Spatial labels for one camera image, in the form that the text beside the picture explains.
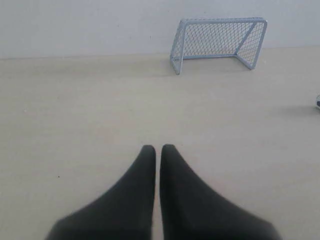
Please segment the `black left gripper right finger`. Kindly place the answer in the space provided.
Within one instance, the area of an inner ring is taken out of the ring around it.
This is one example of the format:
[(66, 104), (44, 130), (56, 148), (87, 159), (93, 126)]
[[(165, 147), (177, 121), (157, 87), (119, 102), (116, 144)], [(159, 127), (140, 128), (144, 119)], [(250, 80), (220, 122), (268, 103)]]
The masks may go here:
[(173, 144), (161, 150), (160, 205), (166, 240), (278, 240), (268, 221), (208, 186)]

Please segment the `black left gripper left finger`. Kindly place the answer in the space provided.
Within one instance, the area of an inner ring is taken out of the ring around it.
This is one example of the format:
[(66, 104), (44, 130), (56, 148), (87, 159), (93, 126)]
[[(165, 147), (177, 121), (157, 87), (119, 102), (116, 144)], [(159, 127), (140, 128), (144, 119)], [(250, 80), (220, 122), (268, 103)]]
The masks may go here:
[(102, 196), (58, 220), (48, 240), (150, 240), (156, 151), (144, 145), (127, 172)]

